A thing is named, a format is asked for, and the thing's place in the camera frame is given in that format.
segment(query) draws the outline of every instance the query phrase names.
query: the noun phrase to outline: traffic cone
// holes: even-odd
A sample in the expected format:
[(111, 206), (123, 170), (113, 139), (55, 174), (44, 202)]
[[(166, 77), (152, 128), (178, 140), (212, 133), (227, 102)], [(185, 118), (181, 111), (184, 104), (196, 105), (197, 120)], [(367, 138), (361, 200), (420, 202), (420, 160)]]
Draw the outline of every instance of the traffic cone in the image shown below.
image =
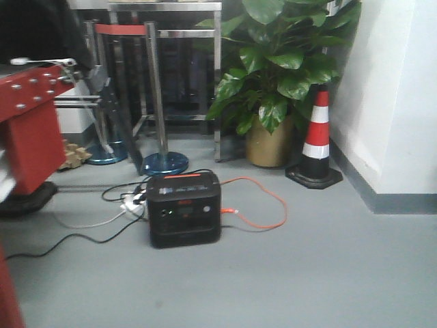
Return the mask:
[(298, 165), (285, 169), (285, 176), (310, 189), (325, 189), (343, 180), (329, 167), (329, 94), (321, 85), (316, 96), (307, 138)]

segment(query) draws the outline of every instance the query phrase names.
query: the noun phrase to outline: gray baseboard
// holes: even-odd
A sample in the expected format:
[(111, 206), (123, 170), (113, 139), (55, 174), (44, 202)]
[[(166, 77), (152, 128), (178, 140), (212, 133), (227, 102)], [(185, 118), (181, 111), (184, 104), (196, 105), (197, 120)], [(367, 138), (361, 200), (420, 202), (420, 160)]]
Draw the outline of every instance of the gray baseboard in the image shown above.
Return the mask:
[(375, 214), (437, 214), (437, 194), (376, 193), (331, 141), (330, 155)]

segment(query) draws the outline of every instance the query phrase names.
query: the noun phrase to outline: black power station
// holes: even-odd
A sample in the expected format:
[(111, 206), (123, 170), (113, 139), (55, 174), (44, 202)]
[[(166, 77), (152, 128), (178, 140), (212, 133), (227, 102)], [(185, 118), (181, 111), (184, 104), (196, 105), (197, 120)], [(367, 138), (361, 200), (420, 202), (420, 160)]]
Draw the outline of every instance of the black power station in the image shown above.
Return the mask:
[(147, 182), (150, 240), (157, 248), (213, 243), (221, 234), (221, 188), (211, 172)]

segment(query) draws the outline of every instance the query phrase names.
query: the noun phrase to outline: red machine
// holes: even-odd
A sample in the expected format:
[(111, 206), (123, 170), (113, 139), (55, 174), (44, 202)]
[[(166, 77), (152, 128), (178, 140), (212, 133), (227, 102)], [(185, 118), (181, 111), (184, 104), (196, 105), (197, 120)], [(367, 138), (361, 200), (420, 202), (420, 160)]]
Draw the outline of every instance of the red machine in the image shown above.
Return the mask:
[(59, 66), (0, 65), (0, 138), (12, 173), (14, 194), (33, 193), (64, 161), (53, 98), (72, 87)]

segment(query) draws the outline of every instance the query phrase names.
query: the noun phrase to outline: chrome tube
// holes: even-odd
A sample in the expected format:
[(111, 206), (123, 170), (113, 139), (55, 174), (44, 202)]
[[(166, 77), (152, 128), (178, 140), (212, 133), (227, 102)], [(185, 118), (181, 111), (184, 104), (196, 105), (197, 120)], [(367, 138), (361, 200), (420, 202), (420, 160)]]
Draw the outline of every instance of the chrome tube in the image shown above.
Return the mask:
[(159, 78), (158, 48), (156, 43), (156, 23), (144, 23), (147, 30), (147, 58), (150, 68), (150, 80), (152, 84), (152, 94), (154, 100), (154, 111), (156, 118), (156, 135), (158, 137), (159, 154), (164, 158), (169, 152), (167, 136), (165, 134), (165, 119), (163, 111), (163, 97), (161, 94), (161, 84)]

